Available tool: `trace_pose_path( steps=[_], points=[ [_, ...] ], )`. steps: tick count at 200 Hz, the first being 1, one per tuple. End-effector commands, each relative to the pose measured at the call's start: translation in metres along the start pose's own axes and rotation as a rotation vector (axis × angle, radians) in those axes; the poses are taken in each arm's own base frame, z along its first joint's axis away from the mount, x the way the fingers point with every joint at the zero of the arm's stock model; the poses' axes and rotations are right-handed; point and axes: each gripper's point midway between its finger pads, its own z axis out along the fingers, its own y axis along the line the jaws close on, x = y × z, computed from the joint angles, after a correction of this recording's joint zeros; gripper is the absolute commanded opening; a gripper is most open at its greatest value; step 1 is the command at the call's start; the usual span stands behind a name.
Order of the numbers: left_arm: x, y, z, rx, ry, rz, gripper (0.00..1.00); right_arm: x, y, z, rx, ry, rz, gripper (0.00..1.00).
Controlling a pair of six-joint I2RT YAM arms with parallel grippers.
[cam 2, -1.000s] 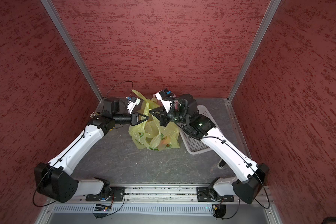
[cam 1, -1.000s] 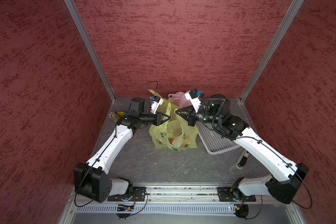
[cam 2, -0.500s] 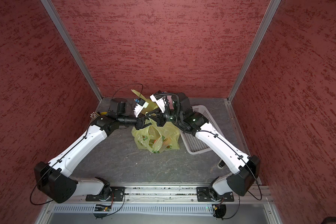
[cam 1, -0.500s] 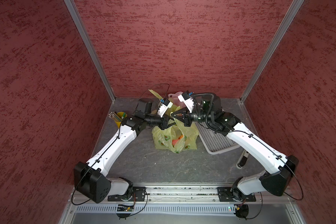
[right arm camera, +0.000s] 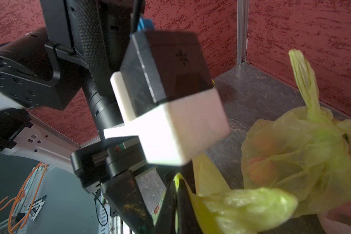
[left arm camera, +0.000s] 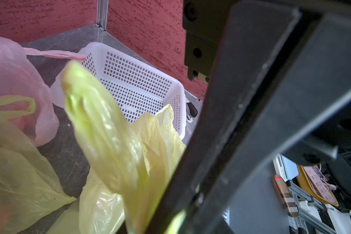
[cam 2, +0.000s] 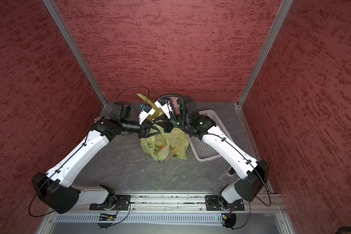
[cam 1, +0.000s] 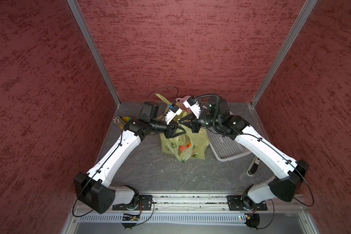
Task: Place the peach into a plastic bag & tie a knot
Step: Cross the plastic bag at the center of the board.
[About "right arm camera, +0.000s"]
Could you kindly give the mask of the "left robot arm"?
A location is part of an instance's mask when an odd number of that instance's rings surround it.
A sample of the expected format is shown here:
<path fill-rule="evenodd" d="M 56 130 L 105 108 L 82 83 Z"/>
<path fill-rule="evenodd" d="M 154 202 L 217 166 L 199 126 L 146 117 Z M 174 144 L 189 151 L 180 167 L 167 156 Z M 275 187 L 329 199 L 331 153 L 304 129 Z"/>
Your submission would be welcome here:
<path fill-rule="evenodd" d="M 118 71 L 129 35 L 145 1 L 42 1 L 46 26 L 0 44 L 0 153 L 28 156 L 71 169 L 89 193 L 102 189 L 109 205 L 137 234 L 149 234 L 153 220 L 136 173 L 144 161 L 138 137 L 106 138 L 106 128 L 123 122 L 108 77 Z M 36 135 L 28 110 L 63 110 L 82 89 L 99 143 L 72 152 L 59 136 Z"/>

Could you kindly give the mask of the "pink plastic bag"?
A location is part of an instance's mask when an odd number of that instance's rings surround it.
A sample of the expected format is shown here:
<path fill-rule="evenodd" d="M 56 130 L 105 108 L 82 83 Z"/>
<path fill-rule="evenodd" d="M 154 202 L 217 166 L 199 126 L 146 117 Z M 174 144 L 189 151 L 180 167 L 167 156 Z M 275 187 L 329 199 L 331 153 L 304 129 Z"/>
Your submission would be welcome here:
<path fill-rule="evenodd" d="M 327 234 L 351 234 L 351 202 L 317 215 Z"/>

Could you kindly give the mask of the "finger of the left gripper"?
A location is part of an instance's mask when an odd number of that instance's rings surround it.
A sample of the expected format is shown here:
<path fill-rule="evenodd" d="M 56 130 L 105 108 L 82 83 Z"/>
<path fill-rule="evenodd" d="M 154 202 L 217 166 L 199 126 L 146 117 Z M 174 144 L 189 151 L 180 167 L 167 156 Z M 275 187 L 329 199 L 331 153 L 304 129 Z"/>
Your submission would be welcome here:
<path fill-rule="evenodd" d="M 108 204 L 134 233 L 152 232 L 154 228 L 152 217 L 131 171 L 125 171 L 103 183 L 101 190 Z"/>

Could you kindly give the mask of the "green plastic bag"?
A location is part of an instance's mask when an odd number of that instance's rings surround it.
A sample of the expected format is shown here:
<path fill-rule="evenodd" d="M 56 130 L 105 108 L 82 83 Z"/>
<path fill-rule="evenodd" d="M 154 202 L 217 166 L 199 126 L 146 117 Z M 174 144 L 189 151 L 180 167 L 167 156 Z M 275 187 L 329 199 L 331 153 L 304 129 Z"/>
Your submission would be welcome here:
<path fill-rule="evenodd" d="M 305 102 L 274 121 L 257 120 L 242 144 L 245 189 L 279 188 L 299 202 L 294 217 L 327 212 L 351 202 L 351 119 L 339 121 L 319 103 L 310 63 L 289 51 Z"/>
<path fill-rule="evenodd" d="M 192 160 L 195 192 L 177 173 L 176 195 L 186 187 L 202 234 L 258 234 L 274 229 L 291 218 L 297 198 L 281 189 L 231 189 L 205 155 Z"/>

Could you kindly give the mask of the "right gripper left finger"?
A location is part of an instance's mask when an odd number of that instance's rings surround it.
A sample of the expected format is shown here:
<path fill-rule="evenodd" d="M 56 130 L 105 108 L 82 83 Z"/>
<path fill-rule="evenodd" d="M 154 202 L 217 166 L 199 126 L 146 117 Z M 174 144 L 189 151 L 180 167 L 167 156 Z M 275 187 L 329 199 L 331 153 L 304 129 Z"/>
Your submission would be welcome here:
<path fill-rule="evenodd" d="M 172 181 L 166 191 L 163 204 L 152 234 L 175 234 L 176 233 L 176 210 L 177 198 L 175 182 Z"/>

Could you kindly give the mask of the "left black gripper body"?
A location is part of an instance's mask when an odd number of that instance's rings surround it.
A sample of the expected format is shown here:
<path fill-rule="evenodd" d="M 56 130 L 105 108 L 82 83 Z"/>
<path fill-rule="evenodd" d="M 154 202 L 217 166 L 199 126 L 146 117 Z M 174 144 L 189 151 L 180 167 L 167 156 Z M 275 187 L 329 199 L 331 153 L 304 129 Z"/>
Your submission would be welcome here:
<path fill-rule="evenodd" d="M 74 174 L 88 193 L 130 170 L 139 178 L 157 166 L 145 158 L 138 137 L 115 137 L 81 148 L 70 156 Z"/>

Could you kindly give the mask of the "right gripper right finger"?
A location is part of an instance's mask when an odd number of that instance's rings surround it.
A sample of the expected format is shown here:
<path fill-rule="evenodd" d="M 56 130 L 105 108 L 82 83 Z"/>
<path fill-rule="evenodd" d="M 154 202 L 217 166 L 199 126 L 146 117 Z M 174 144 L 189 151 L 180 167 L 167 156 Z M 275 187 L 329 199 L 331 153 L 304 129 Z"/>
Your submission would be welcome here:
<path fill-rule="evenodd" d="M 177 216 L 179 234 L 202 234 L 186 187 L 178 188 Z"/>

